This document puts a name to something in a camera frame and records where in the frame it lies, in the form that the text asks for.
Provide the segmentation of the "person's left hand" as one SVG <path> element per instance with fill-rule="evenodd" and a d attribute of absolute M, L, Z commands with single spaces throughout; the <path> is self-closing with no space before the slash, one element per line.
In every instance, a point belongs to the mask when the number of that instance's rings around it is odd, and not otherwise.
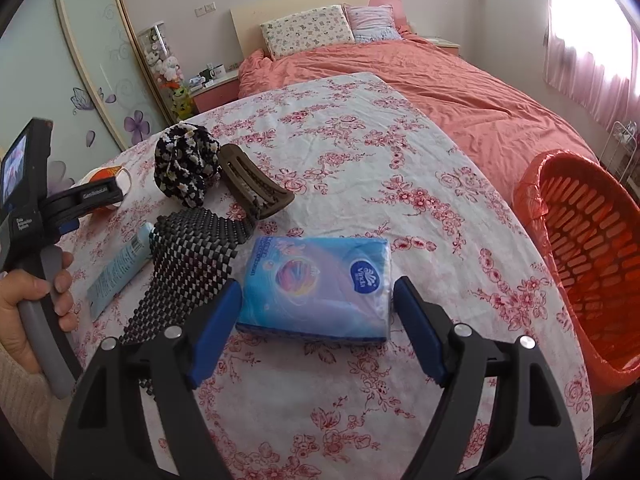
<path fill-rule="evenodd" d="M 32 344 L 36 323 L 47 323 L 42 313 L 42 302 L 54 292 L 54 305 L 47 308 L 53 313 L 55 324 L 63 333 L 71 333 L 78 326 L 74 312 L 74 298 L 70 288 L 72 274 L 68 268 L 74 261 L 70 252 L 62 252 L 62 269 L 54 278 L 38 278 L 25 270 L 16 269 L 1 279 L 1 347 L 10 358 L 29 374 L 42 372 Z"/>

